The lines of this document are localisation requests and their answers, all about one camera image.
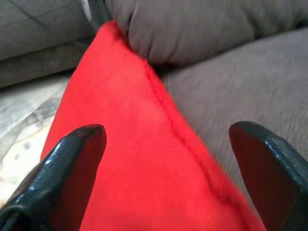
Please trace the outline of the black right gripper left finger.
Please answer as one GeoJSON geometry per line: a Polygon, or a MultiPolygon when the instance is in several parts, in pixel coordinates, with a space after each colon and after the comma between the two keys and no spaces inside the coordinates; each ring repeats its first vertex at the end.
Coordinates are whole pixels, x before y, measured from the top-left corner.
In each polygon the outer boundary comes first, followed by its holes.
{"type": "Polygon", "coordinates": [[[2,231],[78,231],[107,142],[99,124],[70,132],[40,161],[0,210],[2,231]]]}

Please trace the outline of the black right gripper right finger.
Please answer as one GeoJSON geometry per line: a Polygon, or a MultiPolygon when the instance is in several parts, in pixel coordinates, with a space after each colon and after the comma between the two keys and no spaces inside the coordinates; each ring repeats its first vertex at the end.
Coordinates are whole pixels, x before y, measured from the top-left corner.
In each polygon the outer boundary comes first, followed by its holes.
{"type": "Polygon", "coordinates": [[[308,163],[266,127],[239,121],[229,139],[245,187],[269,231],[308,229],[308,163]]]}

